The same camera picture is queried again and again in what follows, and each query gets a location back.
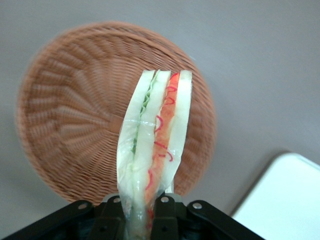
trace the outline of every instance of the metal screw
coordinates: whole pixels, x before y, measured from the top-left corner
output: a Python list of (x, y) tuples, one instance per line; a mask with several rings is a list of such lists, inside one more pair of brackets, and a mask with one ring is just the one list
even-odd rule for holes
[(163, 197), (161, 198), (161, 202), (167, 203), (167, 202), (169, 202), (169, 198), (166, 197), (166, 196), (163, 196)]
[(86, 207), (88, 206), (88, 203), (82, 203), (82, 204), (80, 204), (79, 206), (78, 206), (78, 209), (79, 210), (82, 210), (82, 209), (85, 209)]
[(200, 203), (198, 203), (198, 202), (195, 202), (194, 204), (192, 204), (192, 207), (194, 209), (202, 209), (202, 205)]
[(119, 203), (121, 202), (121, 199), (120, 197), (116, 197), (115, 199), (113, 199), (113, 202), (116, 204), (116, 203)]

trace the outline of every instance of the gray wall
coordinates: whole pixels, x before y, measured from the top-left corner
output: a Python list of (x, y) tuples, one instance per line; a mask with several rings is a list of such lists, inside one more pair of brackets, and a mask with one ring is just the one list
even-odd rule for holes
[(320, 2), (316, 0), (0, 1), (0, 238), (67, 202), (30, 166), (15, 129), (21, 78), (61, 31), (119, 20), (182, 48), (215, 102), (213, 162), (185, 202), (230, 213), (269, 159), (289, 150), (320, 163)]

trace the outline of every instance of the wrapped sandwich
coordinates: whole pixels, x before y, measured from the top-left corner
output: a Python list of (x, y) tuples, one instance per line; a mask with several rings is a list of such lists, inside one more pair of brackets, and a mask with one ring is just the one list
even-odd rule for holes
[(184, 149), (192, 93), (188, 70), (143, 71), (117, 146), (117, 184), (130, 239), (148, 239), (153, 204), (173, 182)]

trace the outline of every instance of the wicker basket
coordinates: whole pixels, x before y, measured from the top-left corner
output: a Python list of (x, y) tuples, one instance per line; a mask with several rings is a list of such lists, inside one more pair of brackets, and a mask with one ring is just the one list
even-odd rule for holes
[(193, 74), (188, 130), (175, 192), (200, 180), (213, 155), (215, 112), (190, 58), (164, 37), (123, 22), (95, 23), (54, 39), (28, 69), (17, 125), (42, 179), (68, 201), (99, 204), (116, 193), (116, 152), (127, 106), (143, 70)]

